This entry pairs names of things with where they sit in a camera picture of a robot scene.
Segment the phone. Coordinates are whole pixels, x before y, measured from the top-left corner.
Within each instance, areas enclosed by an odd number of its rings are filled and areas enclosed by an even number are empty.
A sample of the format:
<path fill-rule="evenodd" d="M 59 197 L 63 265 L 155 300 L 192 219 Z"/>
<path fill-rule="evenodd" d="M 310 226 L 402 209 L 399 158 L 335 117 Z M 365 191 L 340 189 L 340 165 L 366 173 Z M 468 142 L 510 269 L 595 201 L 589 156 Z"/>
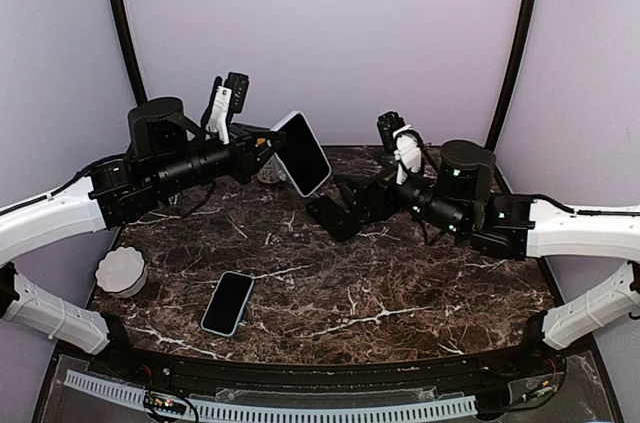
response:
<path fill-rule="evenodd" d="M 208 333 L 232 337 L 236 334 L 254 288 L 253 277 L 232 271 L 222 274 L 201 319 Z"/>
<path fill-rule="evenodd" d="M 301 111 L 292 111 L 272 130 L 286 136 L 275 157 L 287 180 L 300 196 L 310 197 L 329 179 L 332 169 L 308 119 Z"/>

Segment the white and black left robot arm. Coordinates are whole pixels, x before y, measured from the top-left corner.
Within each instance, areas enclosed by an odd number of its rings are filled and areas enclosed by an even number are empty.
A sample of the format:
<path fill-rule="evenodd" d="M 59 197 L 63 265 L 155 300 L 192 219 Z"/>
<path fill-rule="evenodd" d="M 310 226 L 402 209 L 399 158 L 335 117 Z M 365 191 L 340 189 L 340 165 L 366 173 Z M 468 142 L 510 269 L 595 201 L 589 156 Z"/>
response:
<path fill-rule="evenodd" d="M 130 145 L 95 161 L 62 186 L 1 211 L 1 317 L 65 341 L 120 379 L 141 370 L 115 316 L 89 311 L 57 297 L 19 273 L 17 257 L 85 233 L 113 230 L 166 205 L 194 186 L 230 176 L 240 184 L 286 141 L 282 131 L 230 124 L 210 133 L 187 118 L 176 97 L 157 98 L 128 114 Z"/>

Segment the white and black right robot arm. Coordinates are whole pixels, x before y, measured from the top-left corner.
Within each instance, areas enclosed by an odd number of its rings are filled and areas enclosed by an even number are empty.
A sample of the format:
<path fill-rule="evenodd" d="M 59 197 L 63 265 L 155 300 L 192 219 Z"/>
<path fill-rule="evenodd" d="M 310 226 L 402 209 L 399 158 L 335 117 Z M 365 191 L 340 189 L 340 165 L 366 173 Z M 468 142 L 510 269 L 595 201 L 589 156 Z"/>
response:
<path fill-rule="evenodd" d="M 534 375 L 547 363 L 549 348 L 562 350 L 620 317 L 638 318 L 638 207 L 569 207 L 546 195 L 494 193 L 494 153 L 466 140 L 440 148 L 434 178 L 424 174 L 424 153 L 415 136 L 399 135 L 388 147 L 395 165 L 369 178 L 334 179 L 352 216 L 362 224 L 405 210 L 421 224 L 492 258 L 574 255 L 622 260 L 603 282 L 528 319 L 523 345 L 510 356 L 517 375 Z"/>

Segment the phone in blue case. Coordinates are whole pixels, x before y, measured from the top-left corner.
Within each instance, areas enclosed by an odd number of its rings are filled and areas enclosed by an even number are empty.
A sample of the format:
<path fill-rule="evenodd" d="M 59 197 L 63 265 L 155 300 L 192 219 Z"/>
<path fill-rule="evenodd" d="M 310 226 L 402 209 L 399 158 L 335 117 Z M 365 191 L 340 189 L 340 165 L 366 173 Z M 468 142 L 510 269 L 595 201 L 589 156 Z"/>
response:
<path fill-rule="evenodd" d="M 222 274 L 201 319 L 208 333 L 232 337 L 236 334 L 254 288 L 253 277 L 232 271 Z"/>

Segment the white patterned mug yellow inside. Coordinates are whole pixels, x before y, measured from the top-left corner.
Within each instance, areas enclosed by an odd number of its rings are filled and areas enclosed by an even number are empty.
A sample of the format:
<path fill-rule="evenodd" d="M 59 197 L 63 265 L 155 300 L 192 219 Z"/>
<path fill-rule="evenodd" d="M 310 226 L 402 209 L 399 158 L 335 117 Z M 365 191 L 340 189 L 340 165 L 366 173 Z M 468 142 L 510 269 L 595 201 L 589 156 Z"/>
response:
<path fill-rule="evenodd" d="M 259 170 L 256 175 L 259 182 L 263 184 L 277 184 L 287 181 L 287 175 L 278 159 L 273 156 Z"/>

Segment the white fluted bowl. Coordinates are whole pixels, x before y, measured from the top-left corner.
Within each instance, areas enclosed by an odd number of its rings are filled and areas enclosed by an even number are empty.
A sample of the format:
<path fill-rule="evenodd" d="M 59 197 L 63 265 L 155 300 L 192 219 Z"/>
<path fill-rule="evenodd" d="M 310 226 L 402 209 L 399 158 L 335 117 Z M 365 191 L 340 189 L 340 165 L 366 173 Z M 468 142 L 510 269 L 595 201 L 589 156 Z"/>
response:
<path fill-rule="evenodd" d="M 141 291 L 148 279 L 146 262 L 133 247 L 109 251 L 95 271 L 97 286 L 117 298 L 129 298 Z"/>

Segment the black front rail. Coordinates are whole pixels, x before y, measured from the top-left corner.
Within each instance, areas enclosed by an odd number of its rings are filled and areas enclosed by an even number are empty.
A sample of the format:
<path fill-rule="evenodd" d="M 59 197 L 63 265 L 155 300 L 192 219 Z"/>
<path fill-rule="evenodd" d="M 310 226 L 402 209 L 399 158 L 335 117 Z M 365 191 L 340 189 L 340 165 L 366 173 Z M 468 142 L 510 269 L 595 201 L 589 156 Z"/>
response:
<path fill-rule="evenodd" d="M 501 391 L 521 378 L 558 377 L 567 369 L 561 353 L 519 347 L 470 356 L 362 365 L 276 365 L 216 361 L 131 349 L 122 358 L 93 357 L 99 373 L 156 389 L 213 394 L 239 389 L 302 393 L 434 388 L 440 393 Z"/>

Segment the black frame post left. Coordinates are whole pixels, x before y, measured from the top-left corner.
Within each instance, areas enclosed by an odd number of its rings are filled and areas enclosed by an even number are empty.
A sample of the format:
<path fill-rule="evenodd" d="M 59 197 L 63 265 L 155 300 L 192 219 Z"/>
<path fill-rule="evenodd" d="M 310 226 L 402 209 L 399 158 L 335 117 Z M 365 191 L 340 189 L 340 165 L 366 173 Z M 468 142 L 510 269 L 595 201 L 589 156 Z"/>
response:
<path fill-rule="evenodd" d="M 130 136 L 128 151 L 137 158 L 148 159 L 152 147 L 149 143 L 147 121 L 141 119 L 141 116 L 145 116 L 146 108 L 139 110 L 139 107 L 143 107 L 148 102 L 148 98 L 134 47 L 126 2 L 125 0 L 109 0 L 109 2 L 125 70 L 136 103 L 135 109 L 131 110 L 127 116 Z"/>

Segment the black frame post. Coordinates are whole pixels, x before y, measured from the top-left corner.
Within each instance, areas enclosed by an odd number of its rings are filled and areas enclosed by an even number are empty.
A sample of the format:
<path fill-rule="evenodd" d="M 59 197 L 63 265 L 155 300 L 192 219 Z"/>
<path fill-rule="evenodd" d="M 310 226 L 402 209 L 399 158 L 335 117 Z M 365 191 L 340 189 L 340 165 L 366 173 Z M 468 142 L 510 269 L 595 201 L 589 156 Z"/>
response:
<path fill-rule="evenodd" d="M 484 147 L 495 151 L 507 119 L 525 53 L 536 0 L 521 0 L 503 83 Z"/>
<path fill-rule="evenodd" d="M 125 0 L 109 0 L 109 2 L 125 70 L 136 103 L 135 109 L 131 110 L 127 116 L 130 136 L 128 151 L 137 158 L 148 159 L 152 147 L 149 143 L 147 121 L 141 119 L 141 116 L 145 116 L 146 108 L 139 110 L 139 107 L 143 107 L 148 102 L 148 98 L 134 47 L 126 2 Z"/>

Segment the black frame post right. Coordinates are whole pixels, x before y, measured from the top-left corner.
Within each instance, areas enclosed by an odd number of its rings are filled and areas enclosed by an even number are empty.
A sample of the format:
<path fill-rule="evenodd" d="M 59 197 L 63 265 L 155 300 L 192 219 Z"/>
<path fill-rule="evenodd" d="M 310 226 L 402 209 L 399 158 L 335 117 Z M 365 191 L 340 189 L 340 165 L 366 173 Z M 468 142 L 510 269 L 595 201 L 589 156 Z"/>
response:
<path fill-rule="evenodd" d="M 536 0 L 521 0 L 503 83 L 484 147 L 495 151 L 507 119 L 525 53 Z"/>

